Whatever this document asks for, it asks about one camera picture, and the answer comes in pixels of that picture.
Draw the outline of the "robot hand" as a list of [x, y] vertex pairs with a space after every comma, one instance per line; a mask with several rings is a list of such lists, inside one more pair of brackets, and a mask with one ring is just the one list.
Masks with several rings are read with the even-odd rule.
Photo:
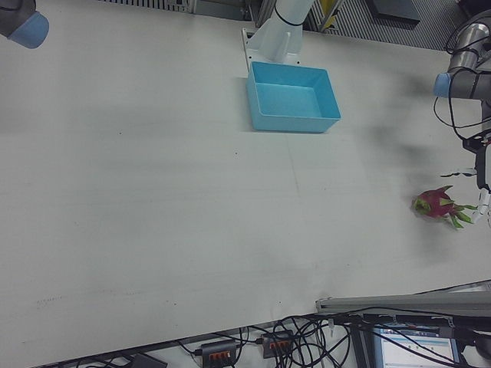
[[479, 203], [471, 215], [471, 222], [477, 223], [490, 210], [490, 146], [477, 150], [474, 168], [445, 172], [441, 177], [475, 176], [479, 189]]

